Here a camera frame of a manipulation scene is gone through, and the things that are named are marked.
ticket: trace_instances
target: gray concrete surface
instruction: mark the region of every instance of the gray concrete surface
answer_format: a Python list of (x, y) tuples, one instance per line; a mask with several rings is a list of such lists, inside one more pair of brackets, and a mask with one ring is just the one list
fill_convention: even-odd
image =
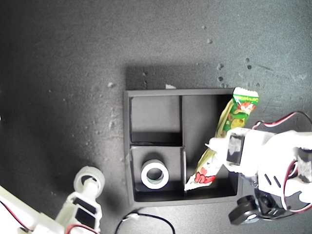
[[(0, 184), (55, 217), (75, 173), (95, 165), (107, 181), (102, 233), (111, 234), (131, 210), (123, 90), (242, 86), (261, 98), (249, 126), (297, 109), (312, 115), (311, 54), (311, 0), (2, 0)], [(295, 118), (279, 131), (291, 128), (310, 129)], [(311, 211), (233, 227), (234, 206), (142, 211), (168, 219), (179, 234), (311, 233)], [(120, 234), (170, 233), (160, 221), (139, 220)]]

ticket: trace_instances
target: robotic arm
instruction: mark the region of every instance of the robotic arm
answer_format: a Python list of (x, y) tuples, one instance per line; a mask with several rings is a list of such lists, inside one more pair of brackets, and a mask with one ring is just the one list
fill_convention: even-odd
[[(225, 138), (212, 138), (208, 146), (230, 172), (240, 173), (254, 186), (255, 197), (239, 199), (229, 214), (232, 224), (274, 220), (312, 207), (311, 132), (274, 134), (235, 128)], [(308, 205), (291, 210), (285, 197), (299, 191), (299, 200)], [(273, 197), (280, 198), (282, 207)]]
[[(96, 198), (105, 184), (102, 172), (94, 167), (83, 167), (74, 180), (75, 192), (70, 194), (55, 220), (16, 198), (0, 186), (0, 201), (23, 229), (19, 234), (90, 234), (100, 231), (101, 206)], [(15, 215), (19, 214), (21, 222)]]

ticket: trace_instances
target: plastic wrapper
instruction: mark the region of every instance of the plastic wrapper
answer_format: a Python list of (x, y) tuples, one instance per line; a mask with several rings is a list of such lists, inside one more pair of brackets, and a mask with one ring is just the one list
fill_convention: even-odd
[[(244, 127), (258, 100), (257, 92), (235, 88), (233, 98), (228, 102), (220, 116), (215, 137), (225, 137), (230, 129)], [(184, 190), (211, 185), (221, 166), (222, 163), (215, 157), (215, 151), (208, 148), (201, 156), (195, 173), (185, 184)]]

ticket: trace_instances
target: black box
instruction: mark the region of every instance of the black box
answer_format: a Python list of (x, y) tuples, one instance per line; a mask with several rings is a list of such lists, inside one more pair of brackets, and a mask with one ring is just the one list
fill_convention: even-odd
[[(221, 112), (233, 89), (146, 90), (124, 93), (124, 150), (129, 202), (134, 207), (236, 201), (242, 181), (222, 167), (208, 187), (184, 191), (215, 136)], [(140, 180), (142, 165), (162, 161), (168, 184), (158, 190)]]

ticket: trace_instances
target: tape roll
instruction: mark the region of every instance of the tape roll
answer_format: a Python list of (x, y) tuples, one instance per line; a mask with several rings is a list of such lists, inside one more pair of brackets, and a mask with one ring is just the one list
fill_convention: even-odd
[[(150, 179), (147, 176), (147, 173), (153, 168), (161, 170), (161, 176), (158, 179)], [(149, 160), (145, 162), (142, 166), (141, 180), (142, 183), (149, 189), (160, 189), (168, 183), (169, 180), (168, 169), (161, 161), (157, 159)]]

